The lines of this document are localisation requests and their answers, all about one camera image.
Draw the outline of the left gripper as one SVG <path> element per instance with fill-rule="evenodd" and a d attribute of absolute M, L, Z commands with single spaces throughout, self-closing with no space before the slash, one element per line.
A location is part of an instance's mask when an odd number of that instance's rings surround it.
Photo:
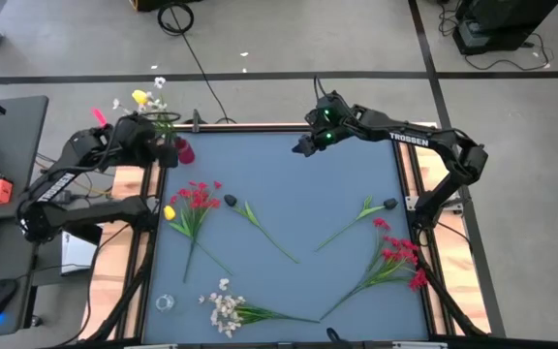
<path fill-rule="evenodd" d="M 130 115 L 118 120 L 114 130 L 114 166 L 145 168 L 158 162 L 162 168 L 178 166 L 177 136 L 173 130 L 140 115 Z"/>

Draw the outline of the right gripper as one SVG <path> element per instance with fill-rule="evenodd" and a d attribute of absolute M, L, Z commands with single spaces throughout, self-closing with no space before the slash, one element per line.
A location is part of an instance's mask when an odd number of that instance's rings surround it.
<path fill-rule="evenodd" d="M 311 156 L 317 151 L 316 145 L 332 145 L 352 137 L 354 133 L 346 122 L 353 116 L 343 97 L 336 90 L 332 90 L 321 97 L 316 107 L 305 115 L 304 120 L 311 131 L 298 139 L 292 152 Z"/>

